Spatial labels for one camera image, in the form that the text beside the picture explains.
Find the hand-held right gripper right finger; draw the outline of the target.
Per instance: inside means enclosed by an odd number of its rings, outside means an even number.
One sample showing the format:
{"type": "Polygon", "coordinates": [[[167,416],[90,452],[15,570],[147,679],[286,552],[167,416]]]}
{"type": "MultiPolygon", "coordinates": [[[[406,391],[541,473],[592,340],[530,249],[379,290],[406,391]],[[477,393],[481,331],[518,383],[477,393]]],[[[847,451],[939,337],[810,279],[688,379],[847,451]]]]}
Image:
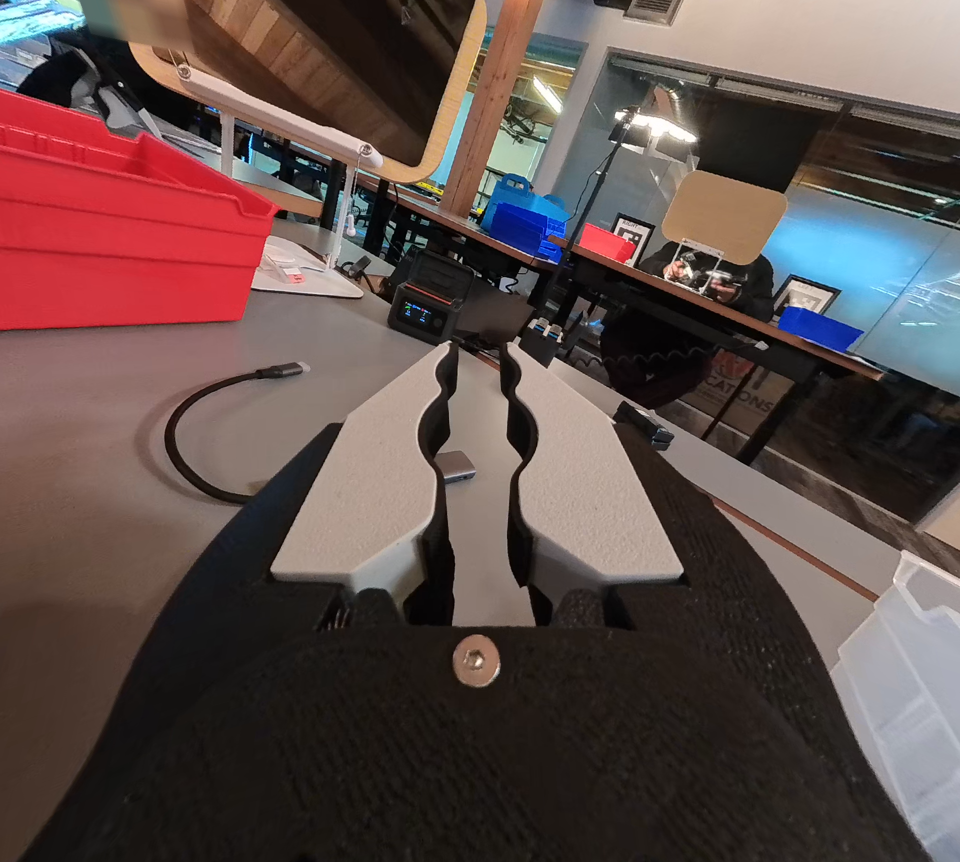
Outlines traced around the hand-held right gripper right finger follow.
{"type": "Polygon", "coordinates": [[[510,477],[507,544],[513,576],[533,599],[574,590],[605,597],[683,574],[635,460],[649,438],[617,423],[516,342],[501,348],[510,477]]]}

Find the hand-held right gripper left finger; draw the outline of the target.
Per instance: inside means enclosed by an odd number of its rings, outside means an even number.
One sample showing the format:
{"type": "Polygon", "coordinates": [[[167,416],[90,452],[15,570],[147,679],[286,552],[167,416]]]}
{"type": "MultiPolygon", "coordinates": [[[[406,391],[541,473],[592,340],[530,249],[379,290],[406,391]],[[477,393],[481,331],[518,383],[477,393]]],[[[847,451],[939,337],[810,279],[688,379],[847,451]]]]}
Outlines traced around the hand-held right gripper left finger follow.
{"type": "Polygon", "coordinates": [[[281,581],[452,605],[455,558],[437,454],[459,347],[432,348],[345,419],[270,566],[281,581]]]}

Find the small black box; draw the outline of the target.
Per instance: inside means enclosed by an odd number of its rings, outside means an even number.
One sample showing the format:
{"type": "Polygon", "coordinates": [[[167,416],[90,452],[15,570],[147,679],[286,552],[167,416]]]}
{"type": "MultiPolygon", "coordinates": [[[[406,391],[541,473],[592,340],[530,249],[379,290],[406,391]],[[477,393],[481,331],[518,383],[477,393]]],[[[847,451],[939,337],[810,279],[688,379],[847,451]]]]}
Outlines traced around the small black box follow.
{"type": "Polygon", "coordinates": [[[656,451],[666,451],[674,439],[674,434],[662,423],[628,401],[620,403],[611,420],[617,424],[631,425],[656,451]]]}

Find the black device with blue trim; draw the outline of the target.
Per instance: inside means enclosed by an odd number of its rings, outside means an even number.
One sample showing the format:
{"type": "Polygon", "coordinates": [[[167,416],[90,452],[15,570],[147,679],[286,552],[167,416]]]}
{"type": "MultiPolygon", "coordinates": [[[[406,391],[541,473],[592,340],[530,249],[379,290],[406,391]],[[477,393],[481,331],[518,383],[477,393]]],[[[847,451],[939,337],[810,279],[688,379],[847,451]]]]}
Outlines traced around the black device with blue trim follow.
{"type": "Polygon", "coordinates": [[[557,357],[565,340],[564,328],[547,316],[531,319],[521,331],[517,345],[521,351],[548,367],[557,357]]]}

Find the black power station with display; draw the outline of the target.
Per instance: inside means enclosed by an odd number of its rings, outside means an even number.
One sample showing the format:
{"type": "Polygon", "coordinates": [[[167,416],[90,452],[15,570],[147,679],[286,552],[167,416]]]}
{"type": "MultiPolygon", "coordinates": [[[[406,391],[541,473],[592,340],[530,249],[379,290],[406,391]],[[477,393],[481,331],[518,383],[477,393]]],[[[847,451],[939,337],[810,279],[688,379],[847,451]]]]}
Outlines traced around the black power station with display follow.
{"type": "Polygon", "coordinates": [[[431,344],[451,340],[474,284],[474,271],[425,248],[413,248],[387,282],[390,329],[431,344]]]}

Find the small red bin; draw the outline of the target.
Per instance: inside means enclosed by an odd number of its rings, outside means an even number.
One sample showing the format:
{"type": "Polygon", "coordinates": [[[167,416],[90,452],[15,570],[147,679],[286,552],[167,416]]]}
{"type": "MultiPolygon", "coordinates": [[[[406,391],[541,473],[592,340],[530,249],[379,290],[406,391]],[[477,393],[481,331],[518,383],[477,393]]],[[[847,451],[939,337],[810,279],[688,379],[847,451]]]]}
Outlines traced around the small red bin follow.
{"type": "Polygon", "coordinates": [[[578,246],[621,265],[630,264],[637,248],[633,239],[624,238],[588,222],[582,227],[578,246]]]}

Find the framed printed tag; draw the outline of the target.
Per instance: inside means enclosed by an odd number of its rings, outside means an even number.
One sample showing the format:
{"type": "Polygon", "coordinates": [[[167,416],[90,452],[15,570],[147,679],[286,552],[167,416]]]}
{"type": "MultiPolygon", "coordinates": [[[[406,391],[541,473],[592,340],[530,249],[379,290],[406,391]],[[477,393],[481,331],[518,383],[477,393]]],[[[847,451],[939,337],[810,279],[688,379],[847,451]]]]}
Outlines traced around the framed printed tag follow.
{"type": "Polygon", "coordinates": [[[840,289],[791,274],[774,293],[772,321],[779,321],[789,307],[802,308],[823,315],[841,293],[840,289]]]}
{"type": "Polygon", "coordinates": [[[611,231],[622,241],[630,243],[631,253],[629,258],[624,258],[623,264],[635,268],[647,250],[657,227],[654,223],[621,212],[616,215],[611,231]]]}

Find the long wooden table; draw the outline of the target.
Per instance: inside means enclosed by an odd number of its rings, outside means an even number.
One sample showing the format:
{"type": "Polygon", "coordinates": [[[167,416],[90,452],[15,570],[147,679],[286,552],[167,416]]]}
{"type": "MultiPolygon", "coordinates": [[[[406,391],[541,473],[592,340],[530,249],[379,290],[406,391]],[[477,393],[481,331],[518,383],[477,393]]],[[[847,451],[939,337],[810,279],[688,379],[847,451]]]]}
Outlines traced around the long wooden table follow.
{"type": "MultiPolygon", "coordinates": [[[[441,210],[435,203],[404,193],[374,175],[361,173],[358,184],[376,193],[378,201],[389,200],[408,213],[455,234],[464,242],[484,244],[496,254],[534,270],[537,281],[531,293],[532,302],[554,295],[554,290],[547,287],[549,277],[556,269],[550,263],[499,243],[482,233],[476,224],[441,210]]],[[[573,248],[572,253],[569,287],[558,305],[558,315],[562,321],[569,318],[579,298],[594,295],[598,299],[615,300],[644,315],[659,318],[674,328],[688,331],[792,382],[790,390],[774,405],[766,419],[737,452],[736,459],[744,464],[750,465],[759,457],[777,428],[810,396],[822,375],[842,378],[855,374],[873,381],[883,377],[882,370],[851,355],[791,335],[721,303],[705,299],[689,289],[617,263],[579,245],[573,248]]]]}

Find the blue bin stack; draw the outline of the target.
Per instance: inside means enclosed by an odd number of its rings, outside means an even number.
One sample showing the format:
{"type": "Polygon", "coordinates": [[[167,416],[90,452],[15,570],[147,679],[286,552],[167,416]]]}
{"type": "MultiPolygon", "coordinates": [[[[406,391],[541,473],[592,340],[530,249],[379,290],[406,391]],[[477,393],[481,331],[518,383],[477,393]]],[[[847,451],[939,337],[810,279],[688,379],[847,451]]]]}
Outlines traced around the blue bin stack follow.
{"type": "Polygon", "coordinates": [[[528,179],[512,173],[495,185],[480,221],[490,238],[532,257],[557,264],[562,255],[552,236],[566,236],[570,213],[558,196],[536,194],[528,179]]]}

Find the beige rounded board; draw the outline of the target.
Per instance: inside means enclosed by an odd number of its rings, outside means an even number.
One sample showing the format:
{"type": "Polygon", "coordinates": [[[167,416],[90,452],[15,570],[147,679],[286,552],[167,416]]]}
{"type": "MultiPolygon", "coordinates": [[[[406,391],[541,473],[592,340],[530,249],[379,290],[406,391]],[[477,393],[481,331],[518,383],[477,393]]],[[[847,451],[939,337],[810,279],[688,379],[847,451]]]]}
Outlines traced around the beige rounded board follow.
{"type": "Polygon", "coordinates": [[[750,265],[762,254],[787,205],[783,193],[710,172],[690,172],[678,185],[661,224],[662,236],[678,245],[666,280],[690,285],[690,265],[681,257],[685,252],[750,265]]]}

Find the large red bin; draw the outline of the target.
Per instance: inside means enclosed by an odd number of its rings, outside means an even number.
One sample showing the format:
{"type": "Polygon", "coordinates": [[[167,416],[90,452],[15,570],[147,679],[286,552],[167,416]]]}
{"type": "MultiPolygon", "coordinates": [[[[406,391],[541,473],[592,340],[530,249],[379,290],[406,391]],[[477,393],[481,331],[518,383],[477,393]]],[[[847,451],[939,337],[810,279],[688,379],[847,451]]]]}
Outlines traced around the large red bin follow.
{"type": "Polygon", "coordinates": [[[150,133],[1,100],[1,328],[233,322],[279,208],[150,133]]]}

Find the white plastic bin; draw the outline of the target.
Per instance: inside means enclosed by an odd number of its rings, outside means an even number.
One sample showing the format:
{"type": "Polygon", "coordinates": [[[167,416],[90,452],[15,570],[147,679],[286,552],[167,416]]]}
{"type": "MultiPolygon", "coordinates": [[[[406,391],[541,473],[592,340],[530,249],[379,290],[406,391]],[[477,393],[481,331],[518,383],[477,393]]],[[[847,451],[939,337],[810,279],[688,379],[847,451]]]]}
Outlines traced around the white plastic bin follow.
{"type": "Polygon", "coordinates": [[[932,859],[959,859],[959,580],[902,552],[831,678],[874,773],[932,859]]]}

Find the studio light on tripod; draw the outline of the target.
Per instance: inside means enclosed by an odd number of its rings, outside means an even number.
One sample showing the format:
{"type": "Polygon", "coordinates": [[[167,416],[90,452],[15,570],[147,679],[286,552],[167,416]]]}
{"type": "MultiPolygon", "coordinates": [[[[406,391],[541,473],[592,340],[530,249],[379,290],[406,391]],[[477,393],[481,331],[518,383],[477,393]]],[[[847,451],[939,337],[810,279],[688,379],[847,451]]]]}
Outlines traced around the studio light on tripod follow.
{"type": "Polygon", "coordinates": [[[643,154],[652,150],[657,155],[661,154],[662,145],[666,145],[662,154],[667,159],[686,162],[698,145],[698,137],[673,119],[642,111],[638,104],[629,105],[614,115],[613,128],[607,138],[608,151],[591,173],[590,180],[583,186],[573,213],[573,227],[564,235],[564,245],[557,266],[534,309],[531,330],[540,330],[544,336],[551,330],[552,323],[547,317],[549,297],[556,289],[560,276],[568,268],[572,249],[578,244],[618,153],[623,148],[636,148],[643,154]]]}

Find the wood-edged board on white stand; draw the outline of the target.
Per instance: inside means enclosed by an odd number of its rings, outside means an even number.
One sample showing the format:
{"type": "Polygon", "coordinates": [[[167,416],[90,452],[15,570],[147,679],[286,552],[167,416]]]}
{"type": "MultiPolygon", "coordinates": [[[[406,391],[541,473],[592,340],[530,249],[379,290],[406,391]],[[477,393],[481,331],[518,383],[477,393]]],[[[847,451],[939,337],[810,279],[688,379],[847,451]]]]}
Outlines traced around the wood-edged board on white stand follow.
{"type": "Polygon", "coordinates": [[[191,48],[131,44],[164,88],[395,183],[440,165],[484,0],[184,0],[191,48]]]}

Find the wooden post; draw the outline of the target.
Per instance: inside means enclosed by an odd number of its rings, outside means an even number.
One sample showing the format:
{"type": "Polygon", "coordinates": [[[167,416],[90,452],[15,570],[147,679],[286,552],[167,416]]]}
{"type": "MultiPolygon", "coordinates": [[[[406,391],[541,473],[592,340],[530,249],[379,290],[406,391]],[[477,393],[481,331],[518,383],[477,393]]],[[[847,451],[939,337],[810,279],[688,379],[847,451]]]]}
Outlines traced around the wooden post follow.
{"type": "Polygon", "coordinates": [[[465,218],[520,72],[544,0],[503,0],[440,207],[465,218]]]}

